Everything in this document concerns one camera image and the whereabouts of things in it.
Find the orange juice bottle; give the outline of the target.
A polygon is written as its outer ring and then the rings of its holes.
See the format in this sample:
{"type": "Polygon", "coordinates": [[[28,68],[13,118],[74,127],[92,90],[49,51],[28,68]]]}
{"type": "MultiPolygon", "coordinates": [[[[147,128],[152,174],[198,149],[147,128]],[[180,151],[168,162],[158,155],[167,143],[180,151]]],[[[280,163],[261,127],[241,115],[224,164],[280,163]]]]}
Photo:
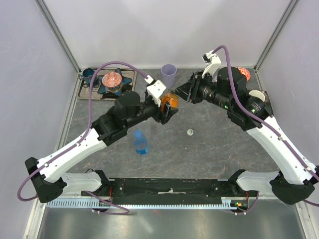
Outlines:
{"type": "Polygon", "coordinates": [[[177,108],[179,97],[173,93],[167,93],[161,98],[161,111],[164,111],[165,103],[169,103],[171,107],[177,108]]]}

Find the white green bottle cap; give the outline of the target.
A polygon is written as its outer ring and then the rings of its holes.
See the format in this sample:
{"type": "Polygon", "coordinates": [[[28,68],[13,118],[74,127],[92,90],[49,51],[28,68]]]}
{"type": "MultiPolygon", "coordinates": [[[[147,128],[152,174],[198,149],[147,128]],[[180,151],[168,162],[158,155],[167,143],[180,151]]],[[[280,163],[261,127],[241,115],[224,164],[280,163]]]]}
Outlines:
{"type": "Polygon", "coordinates": [[[194,131],[192,129],[187,130],[187,135],[192,136],[194,134],[194,131]]]}

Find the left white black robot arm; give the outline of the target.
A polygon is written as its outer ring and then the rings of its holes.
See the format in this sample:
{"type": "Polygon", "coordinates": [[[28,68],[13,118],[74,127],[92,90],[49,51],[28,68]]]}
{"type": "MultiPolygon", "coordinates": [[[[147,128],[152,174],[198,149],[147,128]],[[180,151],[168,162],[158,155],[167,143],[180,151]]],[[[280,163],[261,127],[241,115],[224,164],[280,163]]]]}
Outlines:
{"type": "Polygon", "coordinates": [[[164,95],[156,104],[152,96],[141,102],[138,93],[127,92],[68,145],[45,158],[27,159],[25,165],[40,202],[48,203],[63,194],[84,191],[106,195],[111,183],[102,170],[90,173],[68,173],[68,170],[89,155],[125,137],[129,128],[149,118],[161,124],[167,123],[177,113],[177,107],[178,97],[173,94],[164,95]]]}

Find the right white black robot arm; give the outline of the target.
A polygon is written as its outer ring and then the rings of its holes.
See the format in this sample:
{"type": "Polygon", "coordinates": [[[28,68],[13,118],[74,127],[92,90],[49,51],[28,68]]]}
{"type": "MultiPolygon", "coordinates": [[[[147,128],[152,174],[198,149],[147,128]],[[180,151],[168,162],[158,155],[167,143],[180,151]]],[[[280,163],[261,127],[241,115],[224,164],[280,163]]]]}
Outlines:
{"type": "Polygon", "coordinates": [[[281,131],[265,95],[247,90],[246,76],[238,68],[232,67],[231,72],[235,93],[226,67],[218,70],[216,81],[209,73],[194,72],[173,91],[185,102],[207,101],[226,110],[228,118],[253,137],[277,164],[279,170],[275,172],[238,170],[230,178],[229,192],[240,196],[245,191],[258,191],[289,205],[306,202],[318,182],[318,166],[304,158],[281,131]]]}

